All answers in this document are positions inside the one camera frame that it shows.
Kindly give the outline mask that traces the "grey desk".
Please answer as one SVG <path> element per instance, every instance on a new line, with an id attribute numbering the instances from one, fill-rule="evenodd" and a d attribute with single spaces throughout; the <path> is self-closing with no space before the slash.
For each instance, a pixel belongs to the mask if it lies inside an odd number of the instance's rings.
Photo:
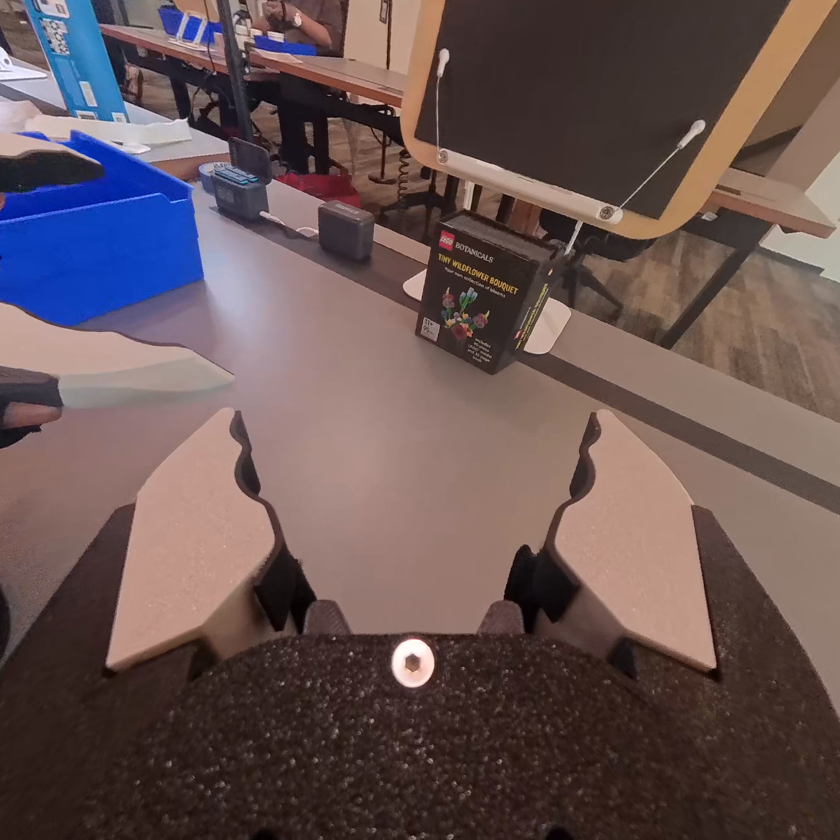
<path id="1" fill-rule="evenodd" d="M 354 630 L 470 632 L 608 407 L 716 514 L 838 704 L 837 423 L 582 313 L 550 353 L 484 374 L 414 334 L 408 255 L 345 266 L 192 197 L 204 282 L 80 327 L 183 345 L 234 383 L 69 413 L 2 451 L 7 656 L 112 511 L 228 406 L 290 551 Z"/>

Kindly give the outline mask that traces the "black board on white stand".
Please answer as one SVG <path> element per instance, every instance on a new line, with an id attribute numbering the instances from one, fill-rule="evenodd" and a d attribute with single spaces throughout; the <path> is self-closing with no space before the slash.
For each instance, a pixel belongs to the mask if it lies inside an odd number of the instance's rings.
<path id="1" fill-rule="evenodd" d="M 401 133 L 422 166 L 541 208 L 563 291 L 681 228 L 732 253 L 671 349 L 774 225 L 700 210 L 837 2 L 422 2 Z"/>

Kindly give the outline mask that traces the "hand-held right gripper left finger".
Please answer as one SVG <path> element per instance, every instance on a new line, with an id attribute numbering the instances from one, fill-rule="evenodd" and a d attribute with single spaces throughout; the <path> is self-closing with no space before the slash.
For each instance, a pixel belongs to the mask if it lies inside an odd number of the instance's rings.
<path id="1" fill-rule="evenodd" d="M 315 599 L 261 496 L 244 418 L 228 407 L 136 497 L 106 667 L 123 672 L 192 643 L 224 660 L 301 633 Z"/>

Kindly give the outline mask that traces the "dark charger block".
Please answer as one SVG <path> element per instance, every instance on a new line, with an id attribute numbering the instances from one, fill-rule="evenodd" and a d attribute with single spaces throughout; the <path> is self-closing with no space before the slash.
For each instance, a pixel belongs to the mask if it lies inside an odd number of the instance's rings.
<path id="1" fill-rule="evenodd" d="M 267 185 L 257 176 L 230 164 L 218 164 L 209 179 L 221 214 L 255 222 L 269 212 Z"/>

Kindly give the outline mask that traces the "blue plastic bin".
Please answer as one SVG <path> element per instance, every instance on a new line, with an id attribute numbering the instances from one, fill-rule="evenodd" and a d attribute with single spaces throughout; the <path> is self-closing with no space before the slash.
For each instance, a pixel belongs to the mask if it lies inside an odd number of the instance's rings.
<path id="1" fill-rule="evenodd" d="M 59 145 L 104 175 L 7 192 L 2 302 L 76 326 L 203 279 L 190 185 L 81 132 Z"/>

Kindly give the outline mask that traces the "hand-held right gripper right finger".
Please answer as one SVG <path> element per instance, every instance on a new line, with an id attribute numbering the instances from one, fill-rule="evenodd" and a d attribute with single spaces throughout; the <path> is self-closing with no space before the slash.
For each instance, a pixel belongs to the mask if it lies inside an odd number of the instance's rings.
<path id="1" fill-rule="evenodd" d="M 506 599 L 527 633 L 634 673 L 632 648 L 701 674 L 718 666 L 694 502 L 615 414 L 590 415 L 543 546 L 514 557 Z"/>

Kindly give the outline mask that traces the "blue printed carton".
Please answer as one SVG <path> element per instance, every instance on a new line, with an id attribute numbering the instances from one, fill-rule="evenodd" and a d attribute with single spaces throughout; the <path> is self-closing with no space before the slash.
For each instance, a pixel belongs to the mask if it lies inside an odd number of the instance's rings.
<path id="1" fill-rule="evenodd" d="M 35 35 L 73 118 L 128 123 L 91 1 L 26 1 Z"/>

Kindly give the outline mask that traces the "black glossy cardboard box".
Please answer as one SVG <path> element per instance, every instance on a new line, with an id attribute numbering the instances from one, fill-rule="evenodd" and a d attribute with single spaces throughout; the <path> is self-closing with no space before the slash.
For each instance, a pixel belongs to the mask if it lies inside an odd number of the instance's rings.
<path id="1" fill-rule="evenodd" d="M 563 265 L 552 240 L 470 211 L 440 219 L 415 334 L 495 375 L 524 349 Z"/>

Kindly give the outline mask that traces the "person's left hand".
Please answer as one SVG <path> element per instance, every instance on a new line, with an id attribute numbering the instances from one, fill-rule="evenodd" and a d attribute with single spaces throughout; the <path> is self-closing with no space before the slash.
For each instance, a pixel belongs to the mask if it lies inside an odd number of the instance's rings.
<path id="1" fill-rule="evenodd" d="M 9 448 L 60 419 L 64 403 L 55 376 L 1 367 L 1 448 Z"/>

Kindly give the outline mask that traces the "white paper sheet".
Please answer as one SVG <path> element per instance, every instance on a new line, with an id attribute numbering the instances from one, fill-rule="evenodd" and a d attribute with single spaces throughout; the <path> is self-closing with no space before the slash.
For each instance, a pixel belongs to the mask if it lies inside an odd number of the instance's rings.
<path id="1" fill-rule="evenodd" d="M 39 114 L 26 122 L 24 130 L 43 134 L 51 140 L 69 140 L 73 132 L 79 132 L 106 143 L 149 149 L 192 139 L 186 120 L 131 123 Z"/>

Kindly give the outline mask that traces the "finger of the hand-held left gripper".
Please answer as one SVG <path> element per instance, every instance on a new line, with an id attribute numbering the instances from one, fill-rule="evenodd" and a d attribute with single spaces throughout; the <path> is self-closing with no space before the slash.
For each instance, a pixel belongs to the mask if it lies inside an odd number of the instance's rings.
<path id="1" fill-rule="evenodd" d="M 23 134 L 1 134 L 1 194 L 73 186 L 104 176 L 100 162 L 65 145 Z"/>
<path id="2" fill-rule="evenodd" d="M 172 402 L 222 390 L 235 376 L 177 344 L 46 322 L 1 307 L 2 366 L 55 376 L 65 408 Z"/>

